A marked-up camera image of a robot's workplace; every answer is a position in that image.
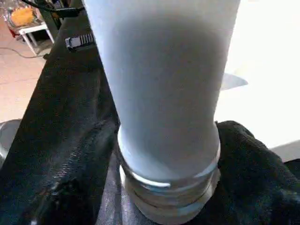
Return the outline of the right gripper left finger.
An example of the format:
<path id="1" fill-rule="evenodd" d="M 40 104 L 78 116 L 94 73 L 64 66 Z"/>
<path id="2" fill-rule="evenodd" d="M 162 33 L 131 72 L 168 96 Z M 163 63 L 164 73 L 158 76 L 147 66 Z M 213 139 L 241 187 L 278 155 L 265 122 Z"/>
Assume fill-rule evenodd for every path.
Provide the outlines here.
<path id="1" fill-rule="evenodd" d="M 1 191 L 1 224 L 96 224 L 116 128 L 110 118 L 98 122 L 76 146 L 60 150 L 50 167 L 42 165 L 44 153 L 23 157 L 28 169 Z"/>

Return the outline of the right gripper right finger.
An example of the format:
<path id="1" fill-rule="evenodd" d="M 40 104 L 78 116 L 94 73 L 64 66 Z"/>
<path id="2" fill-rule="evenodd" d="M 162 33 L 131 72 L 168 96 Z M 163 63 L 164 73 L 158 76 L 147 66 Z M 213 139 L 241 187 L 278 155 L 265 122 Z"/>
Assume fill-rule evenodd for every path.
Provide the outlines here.
<path id="1" fill-rule="evenodd" d="M 297 225 L 300 180 L 243 125 L 217 124 L 220 180 L 199 215 L 202 225 Z"/>

